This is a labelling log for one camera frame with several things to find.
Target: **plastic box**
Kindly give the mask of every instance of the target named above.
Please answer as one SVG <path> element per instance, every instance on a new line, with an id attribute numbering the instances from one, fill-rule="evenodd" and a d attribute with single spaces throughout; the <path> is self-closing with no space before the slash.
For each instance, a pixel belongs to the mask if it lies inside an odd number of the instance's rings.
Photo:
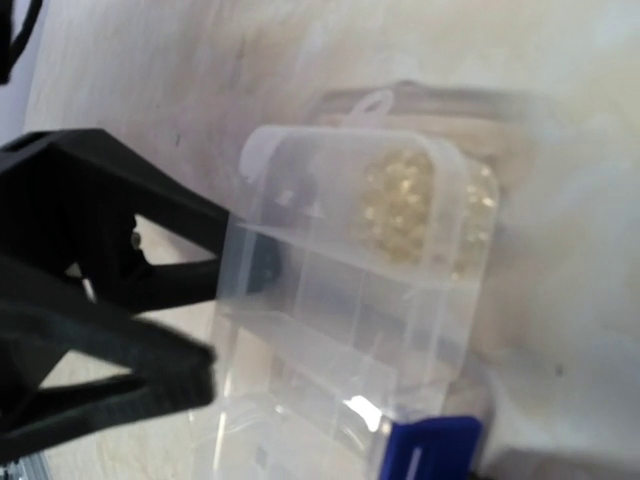
<path id="1" fill-rule="evenodd" d="M 419 255 L 394 257 L 365 200 L 392 214 L 407 156 L 429 164 L 430 200 Z M 392 424 L 441 415 L 458 379 L 498 187 L 452 143 L 403 131 L 268 126 L 242 157 L 250 208 L 227 235 L 195 478 L 375 478 Z M 270 278 L 251 293 L 256 272 Z"/>

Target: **marble surface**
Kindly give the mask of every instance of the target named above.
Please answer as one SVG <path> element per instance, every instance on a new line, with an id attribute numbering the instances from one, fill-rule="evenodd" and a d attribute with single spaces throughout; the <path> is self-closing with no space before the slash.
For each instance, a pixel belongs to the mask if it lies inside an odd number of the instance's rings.
<path id="1" fill-rule="evenodd" d="M 248 134 L 262 123 L 299 120 L 314 95 L 332 88 L 410 79 L 520 89 L 553 98 L 577 125 L 606 124 L 633 138 L 640 130 L 639 46 L 635 0 L 58 0 L 26 125 L 107 128 L 191 188 L 230 204 Z M 152 258 L 194 255 L 152 227 L 144 232 Z M 202 338 L 211 311 L 202 305 L 155 317 Z M 504 331 L 498 327 L 492 331 Z M 74 357 L 50 381 L 108 370 Z M 539 441 L 547 432 L 536 437 L 535 448 L 553 450 L 567 438 L 556 433 L 547 443 Z M 73 442 L 49 459 L 55 478 L 190 478 L 192 436 L 182 414 Z M 527 447 L 514 437 L 513 448 Z M 589 455 L 633 464 L 624 452 L 587 443 Z M 532 468 L 531 478 L 556 478 L 547 475 L 555 461 Z M 524 478 L 499 471 L 500 478 Z"/>

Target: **beige tabletop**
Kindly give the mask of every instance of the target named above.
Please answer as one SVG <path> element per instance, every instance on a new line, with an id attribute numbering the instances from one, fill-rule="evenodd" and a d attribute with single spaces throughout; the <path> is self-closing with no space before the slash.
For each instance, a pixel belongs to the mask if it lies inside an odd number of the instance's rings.
<path id="1" fill-rule="evenodd" d="M 99 126 L 227 203 L 247 135 L 291 122 L 318 92 L 416 80 L 522 89 L 580 123 L 640 131 L 636 0 L 57 0 L 28 129 Z M 145 228 L 154 260 L 193 252 Z M 206 336 L 211 305 L 156 315 Z M 67 359 L 51 383 L 108 368 Z M 190 478 L 188 415 L 49 452 L 55 478 Z"/>

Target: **blue object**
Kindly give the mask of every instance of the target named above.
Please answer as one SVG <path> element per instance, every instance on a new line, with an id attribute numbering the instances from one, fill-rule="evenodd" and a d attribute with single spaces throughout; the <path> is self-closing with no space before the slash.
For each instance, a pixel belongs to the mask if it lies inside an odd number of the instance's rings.
<path id="1" fill-rule="evenodd" d="M 391 430 L 380 480 L 466 480 L 482 432 L 473 417 L 430 418 Z"/>

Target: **clear plastic container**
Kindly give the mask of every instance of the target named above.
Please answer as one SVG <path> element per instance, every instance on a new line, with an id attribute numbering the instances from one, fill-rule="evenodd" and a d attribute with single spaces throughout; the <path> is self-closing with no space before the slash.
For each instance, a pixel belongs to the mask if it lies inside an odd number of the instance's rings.
<path id="1" fill-rule="evenodd" d="M 443 414 L 459 377 L 498 186 L 403 131 L 262 127 L 242 161 L 195 478 L 374 478 L 392 424 Z"/>

